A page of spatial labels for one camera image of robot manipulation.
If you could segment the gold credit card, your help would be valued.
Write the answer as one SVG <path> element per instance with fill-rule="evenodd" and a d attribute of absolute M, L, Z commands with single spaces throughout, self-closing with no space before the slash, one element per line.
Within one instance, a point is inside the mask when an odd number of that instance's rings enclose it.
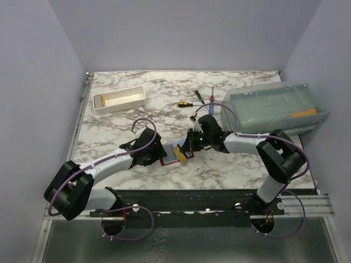
<path fill-rule="evenodd" d="M 175 156 L 178 158 L 180 163 L 185 163 L 188 160 L 186 153 L 181 152 L 181 146 L 179 144 L 173 149 Z"/>

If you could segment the red card holder wallet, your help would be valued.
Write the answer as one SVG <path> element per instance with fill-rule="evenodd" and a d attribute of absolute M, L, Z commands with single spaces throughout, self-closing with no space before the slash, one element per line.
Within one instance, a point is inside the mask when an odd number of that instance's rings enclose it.
<path fill-rule="evenodd" d="M 163 148 L 166 152 L 166 157 L 162 157 L 160 159 L 160 163 L 162 166 L 166 166 L 173 163 L 184 163 L 188 159 L 194 158 L 194 154 L 192 152 L 182 153 L 180 152 L 180 147 L 185 143 L 185 139 L 177 140 L 171 143 L 167 143 L 163 145 Z"/>

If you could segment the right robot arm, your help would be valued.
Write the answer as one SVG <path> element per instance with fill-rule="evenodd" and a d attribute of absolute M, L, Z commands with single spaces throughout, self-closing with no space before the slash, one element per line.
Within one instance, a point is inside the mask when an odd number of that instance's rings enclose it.
<path fill-rule="evenodd" d="M 211 115 L 202 116 L 194 122 L 179 151 L 199 152 L 207 147 L 221 153 L 260 156 L 268 172 L 268 177 L 257 190 L 258 198 L 252 201 L 253 210 L 260 215 L 271 210 L 272 200 L 307 163 L 303 150 L 282 130 L 263 135 L 224 131 Z"/>

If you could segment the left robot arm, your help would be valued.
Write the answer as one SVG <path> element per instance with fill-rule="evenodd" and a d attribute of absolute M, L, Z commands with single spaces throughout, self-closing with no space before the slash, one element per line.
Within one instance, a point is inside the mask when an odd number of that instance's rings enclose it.
<path fill-rule="evenodd" d="M 87 209 L 95 184 L 114 173 L 136 165 L 148 166 L 165 156 L 159 133 L 145 128 L 138 138 L 102 158 L 81 164 L 69 160 L 61 166 L 44 192 L 44 199 L 49 203 L 48 214 L 72 220 Z"/>

